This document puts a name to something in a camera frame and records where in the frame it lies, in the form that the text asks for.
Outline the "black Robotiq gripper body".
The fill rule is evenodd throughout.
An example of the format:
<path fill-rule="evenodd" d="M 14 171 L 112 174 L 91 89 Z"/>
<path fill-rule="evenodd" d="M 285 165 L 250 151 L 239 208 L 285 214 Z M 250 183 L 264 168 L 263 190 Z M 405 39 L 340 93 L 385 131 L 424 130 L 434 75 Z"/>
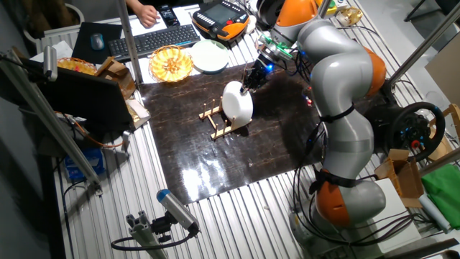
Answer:
<path fill-rule="evenodd" d="M 255 90 L 259 89 L 267 82 L 267 75 L 273 71 L 273 63 L 265 63 L 264 60 L 257 59 L 251 68 L 246 69 L 246 86 L 255 82 Z"/>

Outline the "person's right hand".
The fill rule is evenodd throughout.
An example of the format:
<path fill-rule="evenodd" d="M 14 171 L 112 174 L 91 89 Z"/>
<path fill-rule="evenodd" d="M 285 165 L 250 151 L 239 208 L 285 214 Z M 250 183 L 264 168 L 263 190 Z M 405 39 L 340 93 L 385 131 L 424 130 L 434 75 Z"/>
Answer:
<path fill-rule="evenodd" d="M 141 24 L 146 28 L 153 27 L 157 23 L 157 20 L 160 18 L 157 10 L 151 5 L 142 4 L 138 8 L 136 14 Z"/>

